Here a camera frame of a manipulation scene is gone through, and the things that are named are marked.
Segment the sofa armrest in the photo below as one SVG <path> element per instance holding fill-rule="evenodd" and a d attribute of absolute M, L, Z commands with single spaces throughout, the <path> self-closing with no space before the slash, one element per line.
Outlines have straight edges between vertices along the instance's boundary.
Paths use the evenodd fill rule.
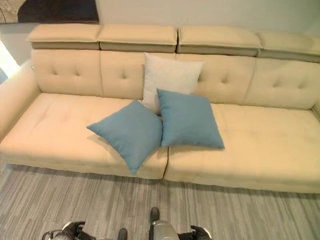
<path fill-rule="evenodd" d="M 0 143 L 39 94 L 30 60 L 0 84 Z"/>

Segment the sofa cushion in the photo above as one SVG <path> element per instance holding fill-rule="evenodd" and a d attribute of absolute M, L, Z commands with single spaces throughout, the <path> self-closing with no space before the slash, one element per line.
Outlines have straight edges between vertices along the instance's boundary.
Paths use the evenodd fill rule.
<path fill-rule="evenodd" d="M 262 48 L 254 32 L 231 26 L 182 26 L 177 52 L 256 56 Z"/>
<path fill-rule="evenodd" d="M 320 96 L 320 64 L 257 58 L 242 105 L 311 109 Z"/>
<path fill-rule="evenodd" d="M 204 62 L 194 94 L 215 104 L 242 104 L 256 63 L 250 56 L 176 54 L 176 59 Z"/>
<path fill-rule="evenodd" d="M 156 114 L 160 113 L 157 88 L 192 93 L 198 82 L 204 62 L 171 60 L 144 53 L 145 75 L 142 103 Z"/>
<path fill-rule="evenodd" d="M 298 33 L 263 31 L 258 57 L 320 63 L 320 38 Z"/>
<path fill-rule="evenodd" d="M 97 39 L 102 50 L 174 53 L 177 31 L 173 26 L 108 24 Z"/>
<path fill-rule="evenodd" d="M 174 145 L 224 148 L 215 117 L 204 96 L 157 90 L 163 120 L 162 147 Z"/>
<path fill-rule="evenodd" d="M 40 24 L 28 36 L 34 49 L 98 50 L 97 36 L 101 25 L 64 23 Z"/>
<path fill-rule="evenodd" d="M 161 179 L 167 148 L 158 148 L 133 175 L 125 160 L 86 126 L 132 100 L 41 93 L 0 144 L 3 160 L 77 172 Z"/>
<path fill-rule="evenodd" d="M 175 59 L 173 53 L 152 53 Z M 106 98 L 142 100 L 145 76 L 143 52 L 100 51 L 101 81 Z"/>
<path fill-rule="evenodd" d="M 99 122 L 87 126 L 118 151 L 133 174 L 161 145 L 160 117 L 134 100 Z"/>
<path fill-rule="evenodd" d="M 165 179 L 320 193 L 320 123 L 311 111 L 211 106 L 225 149 L 172 146 Z"/>
<path fill-rule="evenodd" d="M 31 63 L 44 93 L 103 95 L 99 51 L 37 49 L 31 53 Z"/>

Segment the beige sofa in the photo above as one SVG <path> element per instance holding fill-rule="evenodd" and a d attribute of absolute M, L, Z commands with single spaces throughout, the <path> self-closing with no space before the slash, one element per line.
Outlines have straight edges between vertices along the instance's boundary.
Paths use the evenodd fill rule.
<path fill-rule="evenodd" d="M 31 60 L 0 86 L 2 162 L 320 193 L 319 39 L 225 26 L 183 26 L 178 39 L 171 26 L 36 27 Z M 143 52 L 205 62 L 194 94 L 211 101 L 224 150 L 162 147 L 133 175 L 86 129 L 142 99 Z"/>

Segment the gray carpet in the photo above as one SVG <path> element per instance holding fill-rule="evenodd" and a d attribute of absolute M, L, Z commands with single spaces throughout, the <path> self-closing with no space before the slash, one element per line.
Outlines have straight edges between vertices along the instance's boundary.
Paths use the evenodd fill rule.
<path fill-rule="evenodd" d="M 115 239 L 147 240 L 149 211 L 177 232 L 207 227 L 215 240 L 320 240 L 320 195 L 224 188 L 7 164 L 0 178 L 0 239 L 36 240 L 70 220 Z"/>

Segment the white wall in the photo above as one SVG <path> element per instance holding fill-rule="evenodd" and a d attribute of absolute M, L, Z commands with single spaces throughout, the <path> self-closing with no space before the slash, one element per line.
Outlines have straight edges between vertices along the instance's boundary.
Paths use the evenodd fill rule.
<path fill-rule="evenodd" d="M 101 24 L 228 25 L 320 37 L 320 0 L 96 0 Z M 18 64 L 36 24 L 0 25 L 0 37 Z"/>

